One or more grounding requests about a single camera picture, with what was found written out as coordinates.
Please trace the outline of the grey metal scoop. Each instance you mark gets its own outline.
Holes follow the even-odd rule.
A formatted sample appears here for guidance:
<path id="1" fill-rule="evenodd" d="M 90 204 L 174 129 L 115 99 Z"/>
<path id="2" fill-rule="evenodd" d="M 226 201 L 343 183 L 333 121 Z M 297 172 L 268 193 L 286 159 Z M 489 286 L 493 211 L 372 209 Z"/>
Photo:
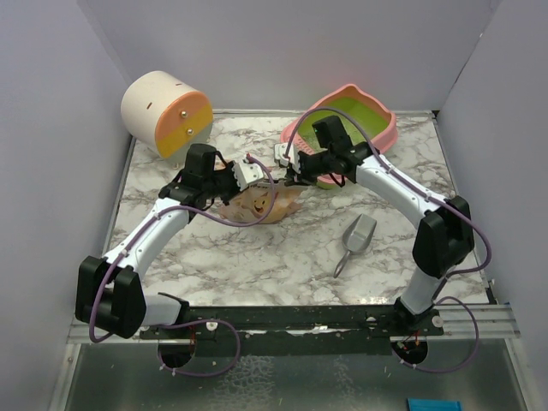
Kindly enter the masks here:
<path id="1" fill-rule="evenodd" d="M 341 257 L 333 272 L 333 277 L 338 278 L 343 272 L 345 265 L 355 254 L 362 254 L 369 247 L 377 220 L 365 214 L 360 214 L 344 231 L 342 245 L 344 255 Z"/>

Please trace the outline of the green cat litter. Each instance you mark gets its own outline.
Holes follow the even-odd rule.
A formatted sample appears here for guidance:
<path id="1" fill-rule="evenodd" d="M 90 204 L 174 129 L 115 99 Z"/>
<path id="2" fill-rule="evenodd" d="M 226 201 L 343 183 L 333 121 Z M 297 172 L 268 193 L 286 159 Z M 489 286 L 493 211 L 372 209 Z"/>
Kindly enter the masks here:
<path id="1" fill-rule="evenodd" d="M 335 108 L 351 116 L 365 130 L 370 140 L 383 132 L 390 122 L 353 98 L 337 98 L 333 102 L 323 103 L 321 106 Z M 339 116 L 339 114 L 328 110 L 314 112 L 298 128 L 297 134 L 313 149 L 313 152 L 322 150 L 313 131 L 313 124 L 327 116 Z"/>

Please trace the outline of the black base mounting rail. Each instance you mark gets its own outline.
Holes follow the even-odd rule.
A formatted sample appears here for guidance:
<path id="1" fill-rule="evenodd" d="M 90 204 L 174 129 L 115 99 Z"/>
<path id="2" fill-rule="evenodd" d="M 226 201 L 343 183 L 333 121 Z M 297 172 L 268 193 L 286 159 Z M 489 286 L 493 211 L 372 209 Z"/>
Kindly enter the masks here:
<path id="1" fill-rule="evenodd" d="M 189 345 L 199 357 L 388 355 L 391 339 L 444 333 L 438 310 L 407 319 L 392 305 L 187 307 L 182 321 L 140 339 L 175 352 Z"/>

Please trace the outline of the pink green litter box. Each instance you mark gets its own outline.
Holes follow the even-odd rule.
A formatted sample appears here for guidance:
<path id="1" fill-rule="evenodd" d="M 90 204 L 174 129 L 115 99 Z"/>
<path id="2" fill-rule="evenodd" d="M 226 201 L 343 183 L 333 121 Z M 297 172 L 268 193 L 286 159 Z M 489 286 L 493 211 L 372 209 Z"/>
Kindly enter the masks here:
<path id="1" fill-rule="evenodd" d="M 356 182 L 357 166 L 397 141 L 396 115 L 358 86 L 342 86 L 288 125 L 275 148 L 284 185 L 322 188 Z"/>

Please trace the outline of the beige cat litter bag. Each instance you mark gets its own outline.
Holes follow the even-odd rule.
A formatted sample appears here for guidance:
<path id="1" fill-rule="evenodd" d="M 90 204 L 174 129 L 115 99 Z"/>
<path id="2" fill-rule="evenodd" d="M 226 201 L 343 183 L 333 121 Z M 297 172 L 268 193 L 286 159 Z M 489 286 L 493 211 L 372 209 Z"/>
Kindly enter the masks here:
<path id="1" fill-rule="evenodd" d="M 227 205 L 220 205 L 217 213 L 220 218 L 232 223 L 253 223 L 263 216 L 266 218 L 261 221 L 262 224 L 278 223 L 301 209 L 298 198 L 305 190 L 301 186 L 280 189 L 250 187 Z"/>

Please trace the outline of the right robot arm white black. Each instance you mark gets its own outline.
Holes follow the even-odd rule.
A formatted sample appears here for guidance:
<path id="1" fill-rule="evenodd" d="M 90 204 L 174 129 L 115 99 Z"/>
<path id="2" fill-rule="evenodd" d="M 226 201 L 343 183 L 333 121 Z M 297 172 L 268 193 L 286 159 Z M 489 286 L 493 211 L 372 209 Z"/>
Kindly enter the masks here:
<path id="1" fill-rule="evenodd" d="M 340 175 L 388 201 L 415 227 L 414 273 L 396 299 L 393 314 L 395 328 L 412 335 L 423 326 L 424 315 L 448 273 L 474 250 L 469 204 L 460 196 L 447 199 L 403 174 L 369 138 L 353 143 L 343 126 L 345 119 L 347 115 L 340 110 L 332 110 L 312 125 L 320 152 L 307 154 L 288 140 L 278 147 L 276 160 L 296 185 Z"/>

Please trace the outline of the cream orange cylinder container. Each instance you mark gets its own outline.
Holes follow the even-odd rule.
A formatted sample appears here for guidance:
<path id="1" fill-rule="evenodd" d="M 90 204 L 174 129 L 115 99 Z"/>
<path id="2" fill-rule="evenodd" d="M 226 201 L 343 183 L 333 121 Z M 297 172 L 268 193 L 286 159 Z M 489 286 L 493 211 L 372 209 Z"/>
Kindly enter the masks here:
<path id="1" fill-rule="evenodd" d="M 128 87 L 122 97 L 121 117 L 135 139 L 167 163 L 181 165 L 191 144 L 208 140 L 213 109 L 203 92 L 157 70 Z"/>

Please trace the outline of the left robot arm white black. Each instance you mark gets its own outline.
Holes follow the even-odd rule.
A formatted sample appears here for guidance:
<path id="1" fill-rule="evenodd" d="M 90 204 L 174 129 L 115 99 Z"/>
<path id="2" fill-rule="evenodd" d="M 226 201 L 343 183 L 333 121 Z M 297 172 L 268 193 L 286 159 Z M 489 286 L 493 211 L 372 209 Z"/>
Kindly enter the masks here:
<path id="1" fill-rule="evenodd" d="M 86 257 L 78 270 L 75 317 L 88 325 L 94 343 L 116 335 L 131 337 L 140 327 L 159 325 L 167 336 L 183 336 L 189 317 L 167 295 L 145 295 L 141 280 L 153 260 L 179 231 L 215 199 L 228 202 L 245 186 L 246 162 L 217 169 L 220 152 L 193 144 L 184 167 L 164 186 L 146 218 L 106 255 Z"/>

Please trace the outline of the blue object at bottom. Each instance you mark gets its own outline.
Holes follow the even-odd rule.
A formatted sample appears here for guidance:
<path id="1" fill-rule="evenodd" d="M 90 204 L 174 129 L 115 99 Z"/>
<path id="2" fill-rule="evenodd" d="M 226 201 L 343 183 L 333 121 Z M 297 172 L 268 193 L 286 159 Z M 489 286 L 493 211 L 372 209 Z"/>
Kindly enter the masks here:
<path id="1" fill-rule="evenodd" d="M 458 401 L 409 398 L 408 411 L 462 411 Z"/>

